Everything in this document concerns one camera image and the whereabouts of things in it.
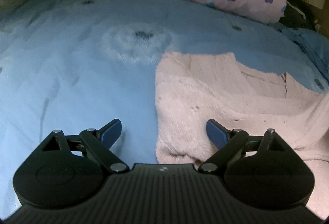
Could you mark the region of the pink knitted cardigan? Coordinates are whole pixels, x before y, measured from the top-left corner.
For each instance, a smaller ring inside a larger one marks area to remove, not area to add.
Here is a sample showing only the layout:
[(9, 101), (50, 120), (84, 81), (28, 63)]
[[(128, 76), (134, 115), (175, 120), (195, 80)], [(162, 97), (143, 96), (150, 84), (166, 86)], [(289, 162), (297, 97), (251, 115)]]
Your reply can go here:
[(263, 135), (273, 128), (310, 167), (308, 209), (328, 216), (328, 93), (306, 89), (290, 74), (244, 66), (231, 52), (163, 55), (156, 69), (157, 161), (199, 166), (215, 152), (206, 123)]

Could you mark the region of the blue dandelion bed sheet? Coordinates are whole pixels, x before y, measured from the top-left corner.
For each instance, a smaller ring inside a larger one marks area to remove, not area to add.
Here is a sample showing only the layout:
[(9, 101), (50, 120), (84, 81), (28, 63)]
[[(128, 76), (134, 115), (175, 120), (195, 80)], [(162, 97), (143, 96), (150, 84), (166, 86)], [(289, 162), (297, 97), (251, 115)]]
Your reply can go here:
[(78, 134), (113, 119), (113, 152), (156, 162), (155, 69), (167, 51), (232, 52), (250, 68), (328, 81), (281, 28), (185, 0), (31, 0), (1, 17), (1, 217), (20, 203), (17, 168), (55, 129)]

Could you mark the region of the blue dandelion pillow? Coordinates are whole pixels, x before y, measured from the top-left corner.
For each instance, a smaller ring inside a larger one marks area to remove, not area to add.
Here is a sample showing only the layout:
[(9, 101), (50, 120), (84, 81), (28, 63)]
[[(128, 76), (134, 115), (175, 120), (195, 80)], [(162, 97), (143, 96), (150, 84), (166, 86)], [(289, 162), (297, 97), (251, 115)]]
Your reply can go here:
[(305, 28), (284, 28), (282, 33), (299, 45), (328, 82), (328, 38)]

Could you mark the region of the black white-trimmed garment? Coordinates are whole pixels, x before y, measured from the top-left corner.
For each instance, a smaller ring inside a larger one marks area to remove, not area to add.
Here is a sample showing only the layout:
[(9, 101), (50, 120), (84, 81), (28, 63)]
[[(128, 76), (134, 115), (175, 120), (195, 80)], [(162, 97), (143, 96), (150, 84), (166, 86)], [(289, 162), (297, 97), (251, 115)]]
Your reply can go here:
[(301, 0), (287, 0), (279, 23), (287, 28), (304, 28), (316, 31), (317, 18), (307, 3)]

